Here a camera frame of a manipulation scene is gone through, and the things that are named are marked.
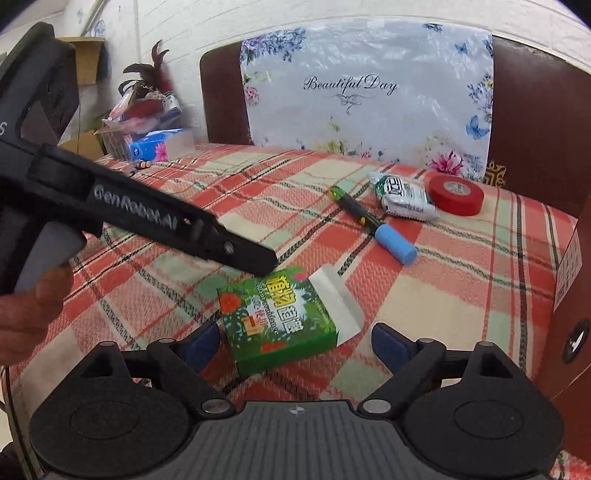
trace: brown headboard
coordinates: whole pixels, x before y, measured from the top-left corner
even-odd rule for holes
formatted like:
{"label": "brown headboard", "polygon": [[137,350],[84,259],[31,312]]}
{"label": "brown headboard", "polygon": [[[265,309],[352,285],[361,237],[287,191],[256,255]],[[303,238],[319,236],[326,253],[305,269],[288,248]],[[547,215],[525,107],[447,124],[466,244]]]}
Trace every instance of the brown headboard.
{"label": "brown headboard", "polygon": [[[591,188],[591,75],[551,54],[493,37],[495,103],[489,162],[505,188],[574,216]],[[209,141],[248,145],[241,43],[201,59]]]}

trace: plaid bed sheet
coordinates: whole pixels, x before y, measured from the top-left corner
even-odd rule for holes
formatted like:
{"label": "plaid bed sheet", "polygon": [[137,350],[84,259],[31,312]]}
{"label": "plaid bed sheet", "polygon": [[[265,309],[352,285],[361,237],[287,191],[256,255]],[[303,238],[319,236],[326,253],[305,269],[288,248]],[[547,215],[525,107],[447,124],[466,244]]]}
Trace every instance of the plaid bed sheet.
{"label": "plaid bed sheet", "polygon": [[[114,170],[126,164],[100,160]],[[528,375],[536,372],[554,299],[556,268],[573,233],[569,215],[511,192],[482,186],[474,218],[441,214],[433,223],[388,218],[415,243],[402,266],[327,195],[338,184],[380,212],[368,174],[389,171],[428,180],[432,172],[305,151],[209,145],[196,158],[157,164],[134,178],[209,209],[230,230],[274,248],[280,266],[308,273],[330,263],[365,312],[360,335],[339,348],[249,378],[238,378],[223,343],[205,377],[238,406],[246,400],[347,398],[357,404],[389,378],[374,356],[371,326],[386,322],[411,339],[430,336],[450,349],[497,343]],[[74,260],[74,288],[46,341],[11,367],[11,427],[38,472],[26,440],[33,411],[99,341],[144,348],[188,335],[218,318],[216,289],[244,277],[109,226]],[[556,478],[591,478],[583,462],[561,454]]]}

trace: silver screw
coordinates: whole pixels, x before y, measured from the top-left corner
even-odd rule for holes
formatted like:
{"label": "silver screw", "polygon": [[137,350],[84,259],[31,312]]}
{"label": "silver screw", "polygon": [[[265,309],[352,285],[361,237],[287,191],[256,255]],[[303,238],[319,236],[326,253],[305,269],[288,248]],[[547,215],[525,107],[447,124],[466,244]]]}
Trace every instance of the silver screw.
{"label": "silver screw", "polygon": [[210,400],[206,400],[201,405],[201,408],[205,413],[210,413],[212,415],[219,415],[220,413],[226,413],[230,410],[230,402],[228,400],[224,400],[223,398],[212,398]]}
{"label": "silver screw", "polygon": [[381,398],[372,398],[363,404],[363,409],[367,413],[387,413],[392,408],[390,402],[382,400]]}

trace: tissue box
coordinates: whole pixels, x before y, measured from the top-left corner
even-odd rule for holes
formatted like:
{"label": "tissue box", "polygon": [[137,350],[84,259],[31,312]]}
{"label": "tissue box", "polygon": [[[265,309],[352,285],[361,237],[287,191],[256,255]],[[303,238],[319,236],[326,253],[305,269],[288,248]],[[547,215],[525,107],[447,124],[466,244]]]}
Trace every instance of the tissue box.
{"label": "tissue box", "polygon": [[241,376],[326,352],[363,327],[363,311],[332,265],[300,267],[217,290]]}
{"label": "tissue box", "polygon": [[129,152],[132,160],[174,161],[194,154],[195,141],[190,130],[158,130],[133,142]]}

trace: white paper label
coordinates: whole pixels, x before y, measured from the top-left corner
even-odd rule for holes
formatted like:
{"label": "white paper label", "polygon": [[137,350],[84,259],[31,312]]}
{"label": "white paper label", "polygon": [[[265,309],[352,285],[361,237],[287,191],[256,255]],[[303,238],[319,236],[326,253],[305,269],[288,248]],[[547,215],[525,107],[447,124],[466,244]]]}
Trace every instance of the white paper label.
{"label": "white paper label", "polygon": [[569,247],[564,253],[562,262],[558,266],[556,272],[556,295],[554,296],[554,311],[560,305],[560,302],[568,292],[570,286],[573,284],[574,279],[579,274],[581,267],[583,266],[583,259],[581,257],[581,247],[579,244],[579,236],[575,230],[572,239],[570,240]]}

